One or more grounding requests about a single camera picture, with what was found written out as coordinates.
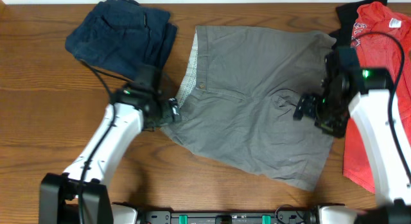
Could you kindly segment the grey shorts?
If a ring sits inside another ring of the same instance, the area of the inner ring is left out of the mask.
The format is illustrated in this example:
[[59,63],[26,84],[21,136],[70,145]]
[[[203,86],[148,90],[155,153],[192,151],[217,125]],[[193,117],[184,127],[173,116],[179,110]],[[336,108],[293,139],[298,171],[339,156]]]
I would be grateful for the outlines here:
[[314,190],[333,139],[293,113],[303,93],[321,93],[334,44],[321,31],[197,26],[177,93],[182,119],[163,132],[195,155]]

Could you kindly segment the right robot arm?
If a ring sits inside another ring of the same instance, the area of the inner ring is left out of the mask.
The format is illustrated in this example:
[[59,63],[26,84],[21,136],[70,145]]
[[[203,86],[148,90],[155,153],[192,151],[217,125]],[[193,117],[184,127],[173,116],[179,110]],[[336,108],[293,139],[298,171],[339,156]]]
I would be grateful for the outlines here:
[[352,47],[325,56],[322,94],[303,94],[293,118],[313,119],[317,128],[343,137],[349,120],[360,133],[374,180],[377,207],[318,205],[306,223],[410,223],[410,144],[398,109],[396,89],[386,68],[360,67]]

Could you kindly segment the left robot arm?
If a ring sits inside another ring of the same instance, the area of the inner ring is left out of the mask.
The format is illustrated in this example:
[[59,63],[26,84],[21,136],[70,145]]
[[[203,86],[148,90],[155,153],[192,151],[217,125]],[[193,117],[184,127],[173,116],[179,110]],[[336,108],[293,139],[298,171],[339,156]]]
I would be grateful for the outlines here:
[[146,65],[115,92],[91,140],[60,175],[40,185],[39,223],[139,223],[131,205],[111,203],[108,187],[131,142],[143,131],[180,121],[175,98],[161,92],[164,74]]

